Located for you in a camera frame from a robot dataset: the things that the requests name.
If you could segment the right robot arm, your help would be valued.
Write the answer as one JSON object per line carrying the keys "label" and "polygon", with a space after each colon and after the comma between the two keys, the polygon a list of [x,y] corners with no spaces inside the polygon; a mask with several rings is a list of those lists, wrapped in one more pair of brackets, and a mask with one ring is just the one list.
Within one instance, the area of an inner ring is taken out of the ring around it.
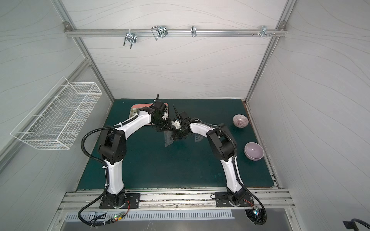
{"label": "right robot arm", "polygon": [[237,165],[237,143],[225,124],[213,125],[198,118],[190,118],[186,112],[175,111],[172,121],[172,139],[179,140],[189,134],[196,134],[208,139],[211,150],[223,167],[226,177],[226,189],[229,204],[238,207],[246,195],[251,192],[241,180]]}

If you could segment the metal u-bolt clamp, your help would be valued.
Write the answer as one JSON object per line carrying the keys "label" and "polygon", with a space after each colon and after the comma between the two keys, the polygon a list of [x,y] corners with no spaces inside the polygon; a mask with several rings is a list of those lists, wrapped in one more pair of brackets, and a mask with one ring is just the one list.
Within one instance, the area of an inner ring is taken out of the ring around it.
{"label": "metal u-bolt clamp", "polygon": [[158,40],[159,38],[165,38],[168,35],[166,26],[154,26],[151,28],[151,32],[155,40]]}

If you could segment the metal bracket with bolts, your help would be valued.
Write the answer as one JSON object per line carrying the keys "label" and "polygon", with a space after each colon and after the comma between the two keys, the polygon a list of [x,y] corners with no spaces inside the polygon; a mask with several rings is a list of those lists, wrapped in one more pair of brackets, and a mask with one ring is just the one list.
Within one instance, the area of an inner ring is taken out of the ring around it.
{"label": "metal bracket with bolts", "polygon": [[268,32],[268,29],[266,26],[262,26],[260,31],[257,33],[251,33],[252,36],[259,36],[259,37],[274,37],[276,36],[276,33],[274,32]]}

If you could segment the clear plastic ruler pouch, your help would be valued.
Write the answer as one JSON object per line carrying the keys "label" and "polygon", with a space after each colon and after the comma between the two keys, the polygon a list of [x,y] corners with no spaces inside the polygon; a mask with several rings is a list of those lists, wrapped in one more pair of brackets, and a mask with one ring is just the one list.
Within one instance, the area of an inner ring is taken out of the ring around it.
{"label": "clear plastic ruler pouch", "polygon": [[172,130],[164,131],[164,146],[168,147],[173,144]]}

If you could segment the pink plastic tray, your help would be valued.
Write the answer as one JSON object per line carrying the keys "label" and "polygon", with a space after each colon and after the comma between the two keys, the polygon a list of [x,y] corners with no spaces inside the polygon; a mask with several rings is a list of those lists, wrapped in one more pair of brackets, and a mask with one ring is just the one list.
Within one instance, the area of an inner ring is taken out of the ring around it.
{"label": "pink plastic tray", "polygon": [[151,123],[152,114],[155,110],[150,104],[133,105],[130,110],[130,118],[137,116],[130,125],[146,126]]}

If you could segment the clear plastic protractor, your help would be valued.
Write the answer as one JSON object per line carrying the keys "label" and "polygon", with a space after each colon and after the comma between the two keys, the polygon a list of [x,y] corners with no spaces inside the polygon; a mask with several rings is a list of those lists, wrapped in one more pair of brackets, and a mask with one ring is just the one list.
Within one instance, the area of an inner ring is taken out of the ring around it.
{"label": "clear plastic protractor", "polygon": [[195,134],[195,142],[201,142],[202,139],[203,139],[203,136],[202,135]]}

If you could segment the lilac plain bowl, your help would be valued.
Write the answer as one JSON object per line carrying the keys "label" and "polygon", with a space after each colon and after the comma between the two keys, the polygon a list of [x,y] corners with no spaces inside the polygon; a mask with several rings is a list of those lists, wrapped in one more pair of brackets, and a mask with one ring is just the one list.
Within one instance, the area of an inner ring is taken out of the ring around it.
{"label": "lilac plain bowl", "polygon": [[262,146],[256,142],[247,143],[244,147],[244,153],[245,156],[252,161],[261,160],[265,155]]}

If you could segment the small metal clamp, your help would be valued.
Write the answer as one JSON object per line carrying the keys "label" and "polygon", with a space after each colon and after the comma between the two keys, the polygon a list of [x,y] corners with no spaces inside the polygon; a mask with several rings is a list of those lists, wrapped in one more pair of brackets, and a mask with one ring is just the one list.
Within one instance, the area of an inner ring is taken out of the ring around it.
{"label": "small metal clamp", "polygon": [[195,38],[197,36],[197,29],[195,26],[191,26],[191,36]]}

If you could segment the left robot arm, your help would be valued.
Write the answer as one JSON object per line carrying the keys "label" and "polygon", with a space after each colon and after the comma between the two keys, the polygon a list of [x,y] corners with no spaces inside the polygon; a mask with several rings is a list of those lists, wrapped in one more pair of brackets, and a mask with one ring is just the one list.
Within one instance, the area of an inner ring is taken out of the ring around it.
{"label": "left robot arm", "polygon": [[106,191],[102,196],[103,207],[122,208],[128,204],[122,180],[122,163],[127,154],[127,140],[146,125],[153,125],[162,132],[168,128],[168,104],[155,100],[142,107],[129,119],[100,134],[99,154],[105,163]]}

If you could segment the purple patterned bowl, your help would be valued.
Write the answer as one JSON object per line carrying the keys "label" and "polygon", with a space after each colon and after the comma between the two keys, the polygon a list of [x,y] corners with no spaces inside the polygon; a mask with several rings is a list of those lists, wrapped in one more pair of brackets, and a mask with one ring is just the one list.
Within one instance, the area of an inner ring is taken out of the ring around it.
{"label": "purple patterned bowl", "polygon": [[233,116],[233,124],[237,128],[245,128],[249,124],[249,120],[246,116],[238,114]]}

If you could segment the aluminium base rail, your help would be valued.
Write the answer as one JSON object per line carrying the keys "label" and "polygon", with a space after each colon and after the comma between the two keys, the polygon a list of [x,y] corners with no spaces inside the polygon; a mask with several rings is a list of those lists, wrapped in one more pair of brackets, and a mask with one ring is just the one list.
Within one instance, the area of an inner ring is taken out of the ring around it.
{"label": "aluminium base rail", "polygon": [[[295,208],[286,189],[251,188],[250,191],[252,195],[247,195],[239,208]],[[77,212],[100,193],[98,190],[66,193],[57,210]],[[228,202],[225,188],[131,189],[126,196],[133,210],[237,209]]]}

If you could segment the metal hook clamp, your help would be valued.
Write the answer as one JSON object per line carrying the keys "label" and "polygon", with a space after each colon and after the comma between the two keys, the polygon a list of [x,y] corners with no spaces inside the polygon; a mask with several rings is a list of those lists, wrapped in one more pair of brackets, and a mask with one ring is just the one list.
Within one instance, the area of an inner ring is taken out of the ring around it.
{"label": "metal hook clamp", "polygon": [[131,31],[129,31],[125,35],[123,46],[125,46],[126,44],[130,44],[130,49],[132,49],[132,47],[136,43],[136,41],[137,41],[137,36],[134,33],[132,33]]}

